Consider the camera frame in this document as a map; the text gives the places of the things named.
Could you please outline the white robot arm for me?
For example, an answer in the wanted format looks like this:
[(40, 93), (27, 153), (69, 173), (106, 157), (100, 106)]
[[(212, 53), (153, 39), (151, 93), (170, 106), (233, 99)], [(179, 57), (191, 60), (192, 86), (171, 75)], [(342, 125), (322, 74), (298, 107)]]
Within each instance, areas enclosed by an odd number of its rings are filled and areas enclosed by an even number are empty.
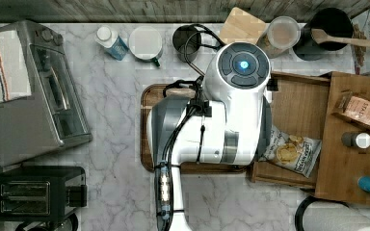
[(183, 163), (247, 166), (264, 153), (272, 126), (265, 96), (270, 77), (262, 49), (232, 42), (218, 51), (204, 75), (188, 83), (193, 97), (169, 95), (152, 107), (147, 139), (157, 231), (191, 231), (181, 190)]

